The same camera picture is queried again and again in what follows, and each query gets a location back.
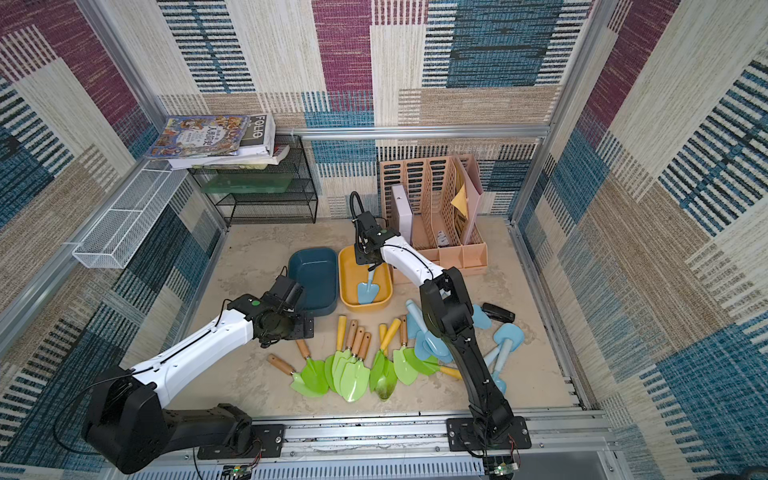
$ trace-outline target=green plastic shovel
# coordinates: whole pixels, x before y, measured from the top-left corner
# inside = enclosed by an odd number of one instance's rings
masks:
[[[298,339],[296,344],[299,346],[302,358],[306,360],[306,366],[301,371],[301,379],[304,380],[304,385],[314,392],[325,394],[328,392],[326,363],[322,360],[312,360],[310,348],[303,339]]]
[[[368,378],[371,375],[371,371],[365,365],[368,345],[370,343],[371,334],[364,334],[359,348],[359,355],[356,355],[355,347],[353,347],[352,358],[344,367],[339,393],[347,402],[357,402],[362,397],[362,394],[366,392]]]
[[[279,359],[272,354],[269,354],[266,360],[277,367],[281,372],[293,377],[293,382],[290,384],[290,388],[296,390],[298,393],[310,398],[325,395],[324,393],[315,392],[304,385],[304,380],[301,378],[301,375],[299,375],[296,369],[288,365],[285,360]]]
[[[333,389],[339,391],[339,382],[341,382],[341,375],[344,374],[344,367],[339,368],[339,364],[346,364],[346,361],[352,356],[352,344],[355,341],[355,335],[357,334],[357,320],[353,320],[349,323],[349,333],[346,336],[346,350],[343,352],[336,352],[333,357]]]
[[[352,321],[353,326],[357,326],[356,321]],[[333,367],[333,386],[336,387],[336,391],[341,395],[341,378],[344,376],[344,367],[350,362],[354,363],[357,361],[357,353],[360,351],[360,345],[362,344],[362,337],[365,335],[366,330],[362,327],[357,328],[357,330],[354,332],[354,340],[352,341],[352,348],[346,350],[344,353],[349,351],[349,356],[342,355],[341,358],[339,358],[339,362],[336,364],[335,367]]]
[[[455,379],[462,378],[462,374],[457,369],[439,365],[437,357],[434,355],[430,356],[426,360],[420,360],[418,357],[416,357],[416,353],[413,349],[405,349],[402,354],[406,358],[406,362],[408,362],[408,364],[419,373],[430,376],[433,373],[443,372],[446,375],[454,377]]]
[[[395,366],[387,358],[387,347],[392,342],[392,339],[395,338],[395,333],[397,333],[401,323],[402,321],[398,318],[392,321],[392,325],[389,326],[389,329],[382,338],[381,347],[376,353],[376,358],[373,360],[369,385],[371,392],[376,392],[376,395],[381,400],[389,399],[397,385],[397,373],[395,373]]]
[[[346,333],[346,316],[339,315],[339,326],[336,330],[336,352],[329,355],[326,359],[325,374],[326,382],[328,382],[328,388],[334,393],[336,387],[333,385],[333,359],[336,358],[337,353],[341,353],[341,349],[344,347],[344,334]]]
[[[408,322],[400,323],[400,349],[392,353],[392,363],[395,364],[395,374],[398,380],[410,385],[416,381],[419,371],[413,368],[406,360],[405,351],[408,349]]]

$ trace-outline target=wall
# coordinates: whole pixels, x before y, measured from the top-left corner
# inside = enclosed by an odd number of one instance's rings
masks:
[[[591,8],[590,0],[106,4],[169,114],[269,111],[281,127],[546,124]],[[354,189],[377,211],[384,158],[468,149],[482,150],[487,172],[482,213],[506,214],[537,140],[465,143],[306,142],[318,214],[345,217],[341,197]]]
[[[0,1],[0,311],[157,132],[73,1]],[[183,184],[125,270],[75,267],[0,358],[0,477],[95,478],[51,422],[108,366],[173,342],[220,236]],[[64,422],[76,441],[84,415]]]
[[[768,464],[768,3],[620,0],[520,222],[636,478]]]

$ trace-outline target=blue plastic tray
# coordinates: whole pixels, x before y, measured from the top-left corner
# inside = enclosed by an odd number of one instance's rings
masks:
[[[328,247],[299,250],[290,257],[288,277],[306,291],[299,308],[307,316],[330,315],[339,301],[339,264]]]

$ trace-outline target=metal bar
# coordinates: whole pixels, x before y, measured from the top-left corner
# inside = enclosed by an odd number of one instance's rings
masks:
[[[588,26],[587,34],[584,37],[584,44],[574,61],[573,71],[568,75],[568,80],[565,82],[558,104],[552,112],[552,130],[541,143],[541,146],[536,150],[534,160],[531,163],[531,167],[528,169],[528,174],[525,176],[523,186],[518,194],[518,200],[511,216],[513,223],[520,221],[525,205],[531,199],[533,189],[538,181],[538,176],[541,174],[541,170],[544,169],[544,165],[547,162],[552,142],[561,133],[562,119],[568,111],[573,108],[573,98],[576,92],[580,91],[582,88],[587,65],[592,59],[598,39],[601,35],[604,35],[604,29],[611,20],[611,16],[616,9],[617,3],[618,0],[601,0],[598,6],[595,7],[594,16]]]
[[[557,452],[607,452],[617,448],[611,425],[600,410],[583,411],[571,407],[520,409],[526,418],[533,448],[521,450],[523,456]],[[467,416],[469,412],[392,413],[365,417],[309,418],[262,417],[254,423],[283,423],[280,458],[263,458],[263,463],[331,461],[337,465],[384,458],[468,458],[465,452],[450,452],[445,420]],[[491,450],[489,455],[508,455],[508,449]],[[162,455],[148,468],[184,465],[190,451]],[[218,460],[220,464],[234,460]]]
[[[91,215],[51,256],[51,259],[32,277],[20,294],[0,313],[0,357],[5,355],[13,342],[26,330],[45,304],[58,292],[78,261],[72,252],[85,234],[104,216],[109,207],[120,197],[128,185],[141,172],[147,160],[138,161],[123,180],[113,187]]]
[[[302,140],[376,140],[413,138],[546,137],[546,124],[444,125],[435,127],[277,128],[278,135],[298,135]]]
[[[516,225],[511,226],[509,229],[509,236],[512,238],[512,244],[515,245],[515,250],[518,252],[520,263],[523,266],[525,279],[528,281],[528,287],[531,289],[531,295],[533,296],[536,308],[538,308],[538,312],[541,315],[541,321],[547,330],[547,337],[549,337],[549,343],[552,345],[554,356],[558,359],[558,363],[560,363],[560,368],[563,369],[563,373],[566,376],[571,377],[571,381],[581,400],[581,404],[586,409],[590,409],[592,405],[587,396],[587,391],[584,388],[584,383],[582,383],[578,371],[576,370],[576,365],[574,365],[571,356],[568,355],[568,349],[565,347],[564,338],[566,333],[561,331],[560,326],[554,321],[554,314],[544,295],[544,287],[541,285],[541,281],[538,278],[538,271],[533,263],[531,254],[528,252],[528,248],[525,246],[525,242],[520,234],[520,229]]]
[[[150,118],[150,121],[157,129],[161,131],[165,127],[166,111],[160,99],[154,94],[144,78],[136,68],[135,63],[123,48],[123,45],[116,34],[114,24],[105,14],[106,7],[99,0],[75,0],[80,7],[83,16],[91,24],[91,28],[96,32],[96,36],[101,40],[104,50],[107,51],[112,61],[117,65],[122,73],[125,84],[131,89],[138,100],[139,105],[144,109],[144,113]]]

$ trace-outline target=light blue shovel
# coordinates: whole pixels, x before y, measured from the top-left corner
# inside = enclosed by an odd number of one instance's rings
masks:
[[[357,284],[357,303],[360,305],[367,305],[373,303],[376,299],[376,295],[379,294],[379,286],[373,282],[373,273],[376,269],[368,272],[368,283],[360,282]]]

